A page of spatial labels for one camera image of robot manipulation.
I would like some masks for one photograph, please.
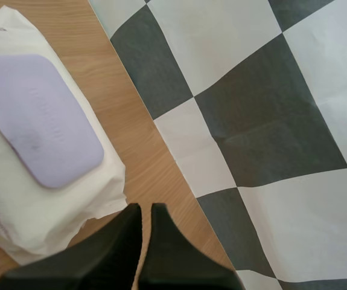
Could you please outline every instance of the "white plastic packaging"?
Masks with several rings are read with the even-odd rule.
[[[0,9],[0,54],[40,54],[58,69],[104,148],[103,162],[57,190],[40,186],[0,133],[0,247],[20,264],[64,250],[86,220],[126,206],[125,167],[89,102],[39,30],[18,11]]]

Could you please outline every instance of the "black and white checkered paper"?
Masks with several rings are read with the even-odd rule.
[[[91,0],[247,290],[347,289],[347,0]]]

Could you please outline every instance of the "wet wipes package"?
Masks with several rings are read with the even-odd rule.
[[[126,206],[125,167],[39,30],[0,9],[0,247],[20,264],[64,250]]]
[[[45,187],[66,186],[103,160],[82,108],[37,54],[0,56],[0,132]]]

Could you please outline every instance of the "white square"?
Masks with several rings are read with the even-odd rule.
[[[276,278],[347,279],[347,169],[238,189]]]
[[[282,290],[277,279],[250,270],[236,271],[246,290]]]
[[[335,0],[284,35],[347,162],[347,0]]]
[[[281,33],[268,0],[152,0],[193,95]]]
[[[194,98],[154,123],[195,197],[236,187]]]
[[[108,38],[146,5],[144,0],[89,0]]]

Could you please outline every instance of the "wooden table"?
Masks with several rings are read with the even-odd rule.
[[[88,0],[0,0],[2,5],[18,9],[42,32],[90,101],[126,165],[127,200],[142,207],[143,255],[150,235],[151,204],[165,202],[183,234],[198,249],[232,269]],[[72,243],[112,218],[87,222]],[[0,274],[16,266],[0,250]]]

